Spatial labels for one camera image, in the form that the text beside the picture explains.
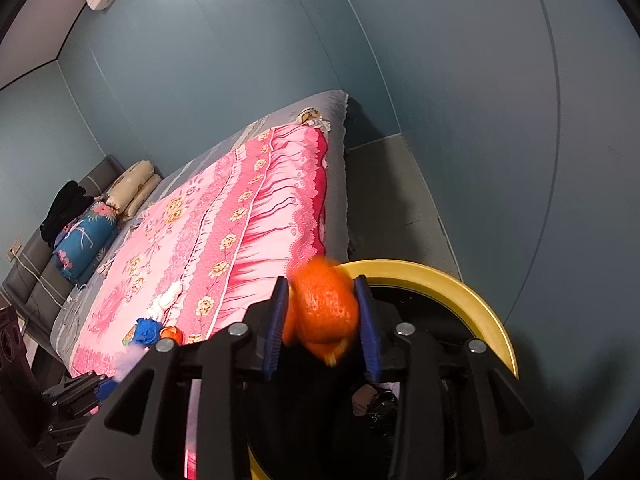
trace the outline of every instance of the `gray bed sheet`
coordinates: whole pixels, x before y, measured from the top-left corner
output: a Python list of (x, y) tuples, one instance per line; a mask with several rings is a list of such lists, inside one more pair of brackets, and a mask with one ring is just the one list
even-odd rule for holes
[[(347, 261), (347, 195), (344, 171), (344, 120), (346, 118), (348, 95), (343, 91), (328, 91), (302, 99), (273, 114), (260, 118), (243, 130), (236, 132), (210, 150), (194, 158), (182, 168), (165, 178), (154, 190), (138, 211), (118, 234), (113, 245), (104, 257), (111, 260), (122, 245), (130, 228), (136, 224), (143, 211), (154, 202), (162, 200), (169, 193), (184, 184), (192, 176), (226, 155), (231, 149), (252, 139), (267, 128), (295, 120), (305, 108), (315, 108), (329, 121), (327, 163), (327, 191), (324, 202), (324, 244), (326, 255), (338, 262)], [(100, 291), (104, 276), (97, 272), (86, 286), (75, 288), (66, 299), (63, 309), (56, 318), (51, 330), (51, 344), (62, 361), (70, 368), (70, 358), (76, 340), (84, 326), (91, 306)]]

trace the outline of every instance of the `pink bedspread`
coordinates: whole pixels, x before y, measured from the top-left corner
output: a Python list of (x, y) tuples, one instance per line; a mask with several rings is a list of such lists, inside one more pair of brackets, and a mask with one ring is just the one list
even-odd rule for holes
[(182, 291), (162, 322), (196, 342), (241, 320), (277, 276), (324, 254), (326, 149), (318, 129), (272, 128), (151, 206), (102, 284), (72, 374), (113, 375), (122, 339), (176, 282)]

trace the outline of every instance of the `gray floor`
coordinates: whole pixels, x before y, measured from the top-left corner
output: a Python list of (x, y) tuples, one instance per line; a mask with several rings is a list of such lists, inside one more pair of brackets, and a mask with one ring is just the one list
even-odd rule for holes
[(351, 260), (394, 258), (460, 278), (429, 189), (402, 135), (346, 156)]

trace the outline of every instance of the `headboard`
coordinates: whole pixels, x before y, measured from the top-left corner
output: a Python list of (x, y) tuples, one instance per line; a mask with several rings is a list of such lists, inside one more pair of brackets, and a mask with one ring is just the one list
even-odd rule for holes
[[(108, 155), (79, 184), (86, 189), (88, 196), (98, 196), (122, 173), (122, 165)], [(60, 312), (60, 304), (65, 303), (73, 285), (60, 275), (52, 256), (51, 248), (40, 237), (40, 230), (36, 229), (18, 255), (20, 262), (33, 273), (15, 262), (2, 282), (2, 288), (18, 314), (27, 320), (26, 333), (59, 360), (59, 356), (51, 347), (51, 329)]]

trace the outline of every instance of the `silver screw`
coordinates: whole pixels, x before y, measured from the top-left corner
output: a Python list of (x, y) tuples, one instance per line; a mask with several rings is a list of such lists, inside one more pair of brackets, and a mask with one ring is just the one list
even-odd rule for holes
[(474, 354), (483, 354), (486, 352), (486, 343), (480, 339), (472, 339), (468, 343), (469, 350)]
[(398, 335), (411, 335), (415, 332), (415, 326), (411, 323), (398, 323), (396, 325), (396, 332)]
[(231, 335), (241, 336), (246, 334), (249, 327), (245, 323), (233, 323), (227, 328)]
[(163, 337), (160, 341), (156, 343), (156, 350), (159, 352), (168, 352), (173, 349), (175, 346), (175, 341), (168, 337)]

